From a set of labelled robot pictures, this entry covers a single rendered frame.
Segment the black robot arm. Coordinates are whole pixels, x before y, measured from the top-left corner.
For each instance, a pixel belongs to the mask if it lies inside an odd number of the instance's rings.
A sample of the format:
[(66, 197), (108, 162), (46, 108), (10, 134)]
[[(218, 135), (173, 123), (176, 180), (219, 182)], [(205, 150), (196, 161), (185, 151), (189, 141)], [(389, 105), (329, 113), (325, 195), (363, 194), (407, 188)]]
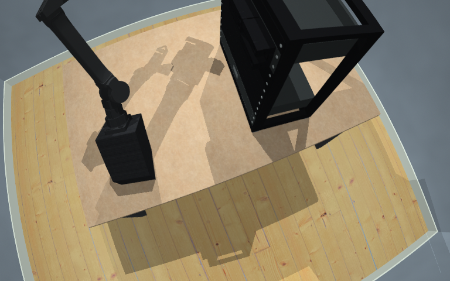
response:
[(69, 21), (61, 8), (67, 1), (44, 0), (36, 18), (51, 29), (99, 87), (99, 95), (106, 113), (105, 135), (125, 132), (132, 116), (131, 114), (127, 116), (127, 111), (123, 110), (121, 103), (129, 97), (129, 86), (124, 81), (118, 81), (112, 72), (103, 65)]

